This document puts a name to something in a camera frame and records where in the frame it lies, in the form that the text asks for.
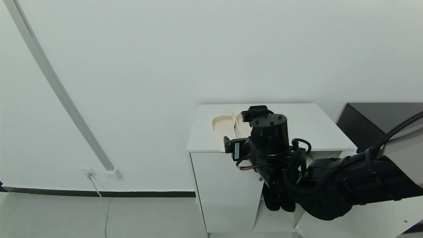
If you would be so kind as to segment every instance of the black baseboard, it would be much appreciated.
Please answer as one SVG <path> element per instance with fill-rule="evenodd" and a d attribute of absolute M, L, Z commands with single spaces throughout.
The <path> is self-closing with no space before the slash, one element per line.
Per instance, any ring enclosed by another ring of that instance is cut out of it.
<path fill-rule="evenodd" d="M 403 234 L 407 234 L 407 233 L 417 233 L 417 232 L 423 232 L 423 223 L 418 223 L 412 227 L 410 227 L 410 229 L 404 231 Z"/>
<path fill-rule="evenodd" d="M 23 194 L 41 194 L 56 196 L 99 196 L 95 191 L 50 190 L 35 188 L 4 187 L 5 192 Z M 100 192 L 103 197 L 195 197 L 195 192 L 169 191 L 169 192 Z"/>

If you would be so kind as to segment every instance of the cabinet top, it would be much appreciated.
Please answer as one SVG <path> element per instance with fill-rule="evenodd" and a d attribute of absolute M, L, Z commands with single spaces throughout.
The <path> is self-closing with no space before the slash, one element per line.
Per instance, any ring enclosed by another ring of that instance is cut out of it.
<path fill-rule="evenodd" d="M 311 143 L 312 151 L 356 150 L 357 147 L 315 103 L 285 104 L 207 104 L 198 105 L 191 127 L 187 152 L 219 152 L 214 140 L 212 120 L 232 114 L 238 108 L 266 105 L 288 118 L 289 140 L 301 138 Z"/>

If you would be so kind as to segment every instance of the power outlet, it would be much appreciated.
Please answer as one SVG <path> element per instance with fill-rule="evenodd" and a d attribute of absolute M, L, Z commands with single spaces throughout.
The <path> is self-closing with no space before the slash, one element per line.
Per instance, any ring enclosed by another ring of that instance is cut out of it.
<path fill-rule="evenodd" d="M 94 170 L 92 168 L 81 168 L 81 170 L 85 176 L 87 176 L 88 173 L 92 173 L 93 177 L 97 176 L 96 173 L 94 173 Z"/>
<path fill-rule="evenodd" d="M 113 171 L 107 171 L 104 174 L 110 180 L 123 180 L 124 179 L 122 174 L 119 172 L 118 169 L 114 169 Z"/>

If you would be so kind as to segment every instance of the white shelf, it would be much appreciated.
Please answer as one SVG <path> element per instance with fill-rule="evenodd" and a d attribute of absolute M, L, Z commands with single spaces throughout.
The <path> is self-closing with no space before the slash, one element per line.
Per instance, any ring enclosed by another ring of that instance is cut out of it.
<path fill-rule="evenodd" d="M 261 103 L 198 105 L 187 144 L 187 152 L 219 152 L 213 133 L 213 118 L 231 114 L 237 108 L 248 110 L 252 105 L 266 105 L 274 113 L 285 115 L 288 118 L 289 138 L 302 138 L 309 141 L 312 151 L 355 151 L 357 149 L 354 143 L 315 103 Z"/>
<path fill-rule="evenodd" d="M 270 211 L 264 201 L 260 201 L 253 232 L 295 232 L 295 225 L 303 214 L 304 210 L 298 204 L 295 212 L 289 213 L 282 209 Z"/>

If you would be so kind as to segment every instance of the black furniture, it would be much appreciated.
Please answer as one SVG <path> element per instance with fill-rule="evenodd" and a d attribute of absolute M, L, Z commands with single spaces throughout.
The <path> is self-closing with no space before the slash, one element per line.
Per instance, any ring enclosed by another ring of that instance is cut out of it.
<path fill-rule="evenodd" d="M 396 125 L 421 111 L 423 103 L 347 103 L 337 125 L 360 153 Z M 423 120 L 416 121 L 404 130 L 421 126 Z"/>

